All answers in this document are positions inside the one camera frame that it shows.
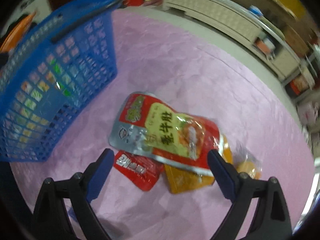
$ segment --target floor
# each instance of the floor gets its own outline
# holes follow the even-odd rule
[[[124,10],[178,26],[228,52],[255,73],[273,91],[300,126],[296,107],[290,101],[278,79],[267,69],[267,66],[262,61],[232,38],[201,21],[185,17],[182,11],[173,8],[165,12],[161,10],[161,6],[127,7]]]

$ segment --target screw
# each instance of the screw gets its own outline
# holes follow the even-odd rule
[[[271,177],[271,178],[270,178],[270,181],[271,181],[272,183],[278,183],[278,180],[277,180],[276,177]]]
[[[45,184],[50,184],[52,181],[53,181],[52,178],[46,178],[46,179],[44,180],[44,183],[45,183]]]
[[[74,177],[75,179],[81,179],[82,173],[81,173],[81,172],[76,172],[76,173],[73,175],[73,177]]]
[[[241,179],[247,179],[249,177],[248,173],[246,172],[240,172],[240,178]]]

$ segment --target snack package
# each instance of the snack package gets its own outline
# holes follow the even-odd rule
[[[223,158],[232,163],[232,154],[229,148],[229,144],[225,136],[223,145]],[[164,170],[168,178],[170,192],[172,194],[178,194],[189,190],[199,189],[205,186],[212,185],[214,177],[202,176],[190,171],[183,171],[175,167],[164,165]]]
[[[223,136],[204,117],[177,113],[150,93],[132,93],[124,102],[109,137],[111,146],[170,166],[213,176],[207,153],[222,155]]]
[[[252,179],[259,179],[261,177],[261,162],[239,142],[237,143],[235,155],[235,167],[239,173],[246,172]]]
[[[162,163],[125,151],[116,154],[113,166],[143,191],[151,190],[164,170]]]

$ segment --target red snack package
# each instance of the red snack package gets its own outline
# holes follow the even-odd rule
[[[213,176],[207,154],[217,149],[222,156],[224,138],[209,119],[179,113],[152,94],[135,92],[121,107],[109,143],[178,169]]]
[[[151,190],[164,170],[162,163],[125,151],[116,154],[113,166],[143,191]]]

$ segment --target blue gripper pad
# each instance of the blue gripper pad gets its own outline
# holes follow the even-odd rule
[[[103,161],[97,168],[96,172],[92,176],[87,187],[86,199],[88,203],[91,203],[92,200],[96,199],[99,196],[100,191],[102,190],[102,187],[106,182],[106,179],[113,166],[114,158],[114,152],[112,150],[109,150],[106,156],[104,157]],[[78,222],[73,208],[70,208],[68,215],[72,217],[74,221]]]
[[[233,203],[236,199],[236,182],[238,172],[229,163],[226,163],[217,150],[208,152],[208,165],[217,181],[223,196]]]

